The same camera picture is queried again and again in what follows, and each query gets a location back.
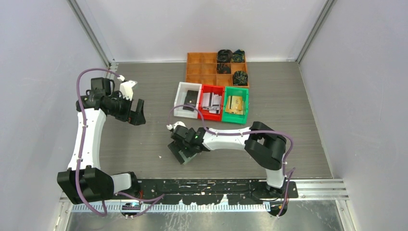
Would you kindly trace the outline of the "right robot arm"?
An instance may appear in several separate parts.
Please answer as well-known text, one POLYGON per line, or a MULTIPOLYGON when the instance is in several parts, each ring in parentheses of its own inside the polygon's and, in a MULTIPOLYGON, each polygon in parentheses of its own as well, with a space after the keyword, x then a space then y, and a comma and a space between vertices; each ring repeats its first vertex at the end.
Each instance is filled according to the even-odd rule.
POLYGON ((287 139, 262 122, 255 121, 242 129, 219 130, 200 127, 187 128, 181 121, 166 127, 171 133, 169 150, 185 164, 202 152, 215 150, 246 151, 267 174, 267 191, 278 198, 286 191, 283 160, 287 139))

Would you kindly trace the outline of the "red plastic bin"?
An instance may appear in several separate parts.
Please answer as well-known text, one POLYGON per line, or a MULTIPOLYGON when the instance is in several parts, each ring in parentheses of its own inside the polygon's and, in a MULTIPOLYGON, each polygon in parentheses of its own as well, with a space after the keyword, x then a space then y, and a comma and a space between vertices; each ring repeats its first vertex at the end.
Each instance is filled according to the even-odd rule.
POLYGON ((199 99, 199 111, 204 120, 221 122, 224 105, 225 87, 214 85, 202 85, 202 93, 199 99))

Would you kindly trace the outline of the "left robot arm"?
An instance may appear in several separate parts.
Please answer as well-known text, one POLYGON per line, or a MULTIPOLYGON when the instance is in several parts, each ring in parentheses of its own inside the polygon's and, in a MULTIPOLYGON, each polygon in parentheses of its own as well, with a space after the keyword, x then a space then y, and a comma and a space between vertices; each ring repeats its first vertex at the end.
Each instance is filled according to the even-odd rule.
POLYGON ((118 192, 129 199, 140 195, 140 184, 134 172, 108 175, 100 165, 102 129, 108 116, 139 126, 146 123, 139 99, 133 111, 133 91, 136 81, 119 78, 114 81, 103 77, 91 79, 90 89, 76 102, 78 130, 72 158, 67 170, 59 172, 57 183, 75 205, 111 200, 118 192))

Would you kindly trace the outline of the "green card holder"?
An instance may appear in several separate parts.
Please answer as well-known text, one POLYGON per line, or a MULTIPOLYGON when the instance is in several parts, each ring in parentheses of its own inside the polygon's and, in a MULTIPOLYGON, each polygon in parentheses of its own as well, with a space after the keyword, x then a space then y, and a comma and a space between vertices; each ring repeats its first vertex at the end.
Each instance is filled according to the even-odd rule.
POLYGON ((198 155, 197 153, 188 154, 187 152, 184 152, 184 151, 178 151, 176 157, 181 165, 185 165, 197 155, 198 155))

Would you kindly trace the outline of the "white plastic bin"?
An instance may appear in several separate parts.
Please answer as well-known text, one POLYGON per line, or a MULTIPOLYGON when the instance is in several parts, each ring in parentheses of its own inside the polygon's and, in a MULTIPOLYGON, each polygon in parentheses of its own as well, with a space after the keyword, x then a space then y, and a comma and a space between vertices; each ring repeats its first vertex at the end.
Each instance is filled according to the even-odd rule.
POLYGON ((197 119, 198 112, 185 105, 193 106, 198 109, 202 84, 179 82, 178 90, 174 100, 174 106, 179 106, 173 110, 176 117, 185 117, 197 119))

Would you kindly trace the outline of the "green plastic bin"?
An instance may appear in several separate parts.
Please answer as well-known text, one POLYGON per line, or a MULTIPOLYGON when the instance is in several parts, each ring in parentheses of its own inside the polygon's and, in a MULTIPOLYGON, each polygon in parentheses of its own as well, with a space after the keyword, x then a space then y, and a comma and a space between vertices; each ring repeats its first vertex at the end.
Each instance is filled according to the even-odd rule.
POLYGON ((222 122, 245 124, 249 111, 249 90, 225 87, 222 122))

